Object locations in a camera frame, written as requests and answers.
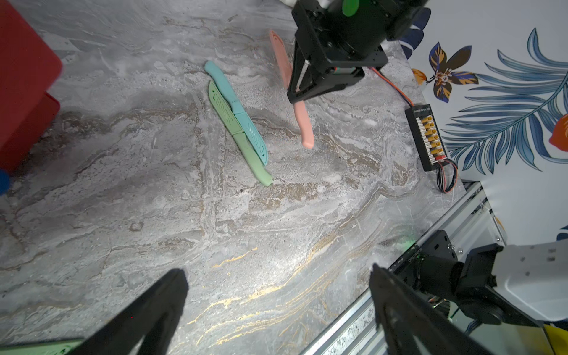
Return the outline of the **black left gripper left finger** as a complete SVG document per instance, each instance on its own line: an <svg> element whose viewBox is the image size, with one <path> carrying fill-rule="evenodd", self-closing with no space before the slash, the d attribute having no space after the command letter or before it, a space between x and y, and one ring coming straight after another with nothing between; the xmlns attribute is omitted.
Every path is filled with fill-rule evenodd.
<svg viewBox="0 0 568 355"><path fill-rule="evenodd" d="M179 324L189 285L182 269L171 269L72 354L166 354Z"/></svg>

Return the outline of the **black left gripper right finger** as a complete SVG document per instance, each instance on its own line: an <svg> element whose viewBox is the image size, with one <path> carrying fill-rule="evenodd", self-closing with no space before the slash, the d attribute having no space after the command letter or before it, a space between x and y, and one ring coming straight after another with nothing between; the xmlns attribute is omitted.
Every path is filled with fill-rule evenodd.
<svg viewBox="0 0 568 355"><path fill-rule="evenodd" d="M489 354L389 270L374 264L369 289L389 354Z"/></svg>

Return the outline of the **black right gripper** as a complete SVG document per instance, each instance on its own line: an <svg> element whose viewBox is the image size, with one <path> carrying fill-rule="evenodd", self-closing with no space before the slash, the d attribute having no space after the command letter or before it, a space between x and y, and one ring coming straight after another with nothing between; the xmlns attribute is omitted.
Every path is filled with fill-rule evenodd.
<svg viewBox="0 0 568 355"><path fill-rule="evenodd" d="M425 1L297 1L288 100L295 104L347 87L365 68L388 63L383 41L398 40Z"/></svg>

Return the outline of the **teal ceramic fruit knife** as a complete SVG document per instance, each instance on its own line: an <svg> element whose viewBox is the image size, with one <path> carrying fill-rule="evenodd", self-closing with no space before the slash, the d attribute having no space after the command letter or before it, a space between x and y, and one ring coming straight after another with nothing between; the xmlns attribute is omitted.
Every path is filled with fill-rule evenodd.
<svg viewBox="0 0 568 355"><path fill-rule="evenodd" d="M240 99L233 90L232 85L226 78L223 71L213 61L208 61L205 66L205 71L212 77L217 88L220 90L221 95L231 107L232 113L241 125L246 137L257 153L262 164L267 165L269 154L262 136L258 132L256 126L251 120L249 114L245 111Z"/></svg>

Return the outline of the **red drawer cabinet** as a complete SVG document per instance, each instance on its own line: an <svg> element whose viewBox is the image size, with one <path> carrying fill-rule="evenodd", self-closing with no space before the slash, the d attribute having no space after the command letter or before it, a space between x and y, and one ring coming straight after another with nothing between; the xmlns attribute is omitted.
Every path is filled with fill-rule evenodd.
<svg viewBox="0 0 568 355"><path fill-rule="evenodd" d="M59 112L47 90L62 62L8 1L1 2L1 193Z"/></svg>

